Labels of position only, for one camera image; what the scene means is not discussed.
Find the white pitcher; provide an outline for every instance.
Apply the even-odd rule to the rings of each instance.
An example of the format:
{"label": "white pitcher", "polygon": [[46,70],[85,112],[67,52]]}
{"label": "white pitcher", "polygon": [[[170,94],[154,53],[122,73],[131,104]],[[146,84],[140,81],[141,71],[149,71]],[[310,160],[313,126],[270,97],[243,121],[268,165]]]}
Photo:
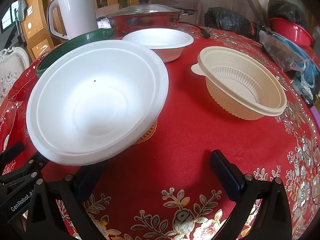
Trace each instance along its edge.
{"label": "white pitcher", "polygon": [[[53,9],[59,7],[67,35],[58,33],[53,26]],[[98,30],[93,0],[52,0],[47,9],[47,24],[52,36],[71,40],[81,34]]]}

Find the green plate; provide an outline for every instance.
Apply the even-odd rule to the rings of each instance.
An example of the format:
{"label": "green plate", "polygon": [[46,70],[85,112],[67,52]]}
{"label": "green plate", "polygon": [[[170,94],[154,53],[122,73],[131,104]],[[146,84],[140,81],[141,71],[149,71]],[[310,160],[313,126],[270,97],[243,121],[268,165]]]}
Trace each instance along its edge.
{"label": "green plate", "polygon": [[115,32],[112,29],[99,29],[77,36],[50,52],[36,67],[36,75],[40,78],[56,60],[76,48],[95,41],[113,40],[114,37]]}

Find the chair backrest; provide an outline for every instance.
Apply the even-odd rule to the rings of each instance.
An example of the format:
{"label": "chair backrest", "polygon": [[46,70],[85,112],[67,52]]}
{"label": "chair backrest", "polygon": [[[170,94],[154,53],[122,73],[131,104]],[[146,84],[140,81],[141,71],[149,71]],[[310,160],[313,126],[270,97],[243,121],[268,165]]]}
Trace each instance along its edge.
{"label": "chair backrest", "polygon": [[29,65],[29,56],[23,48],[12,47],[0,51],[0,104]]}
{"label": "chair backrest", "polygon": [[150,0],[150,2],[153,4],[166,5],[184,11],[192,11],[194,15],[182,16],[180,21],[197,25],[200,23],[201,0]]}

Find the pitcher handle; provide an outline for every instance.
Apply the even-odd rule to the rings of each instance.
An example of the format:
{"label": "pitcher handle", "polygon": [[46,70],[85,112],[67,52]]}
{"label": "pitcher handle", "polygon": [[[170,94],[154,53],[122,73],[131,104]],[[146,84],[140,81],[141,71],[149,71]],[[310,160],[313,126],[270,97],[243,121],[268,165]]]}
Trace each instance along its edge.
{"label": "pitcher handle", "polygon": [[60,39],[60,40],[69,40],[69,37],[67,35],[63,35],[61,33],[58,33],[55,29],[54,29],[54,25],[53,25],[53,10],[54,8],[58,7],[59,3],[58,0],[52,0],[47,8],[47,24],[48,24],[48,31],[50,33],[50,35]]}

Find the beige plastic container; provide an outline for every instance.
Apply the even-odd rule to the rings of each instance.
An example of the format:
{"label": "beige plastic container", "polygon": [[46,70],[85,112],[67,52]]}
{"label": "beige plastic container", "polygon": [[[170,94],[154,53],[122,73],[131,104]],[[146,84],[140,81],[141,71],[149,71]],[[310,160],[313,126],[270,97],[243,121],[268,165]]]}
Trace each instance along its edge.
{"label": "beige plastic container", "polygon": [[241,119],[256,120],[282,114],[285,93],[274,75],[262,64],[239,51],[207,47],[191,70],[206,77],[212,98]]}

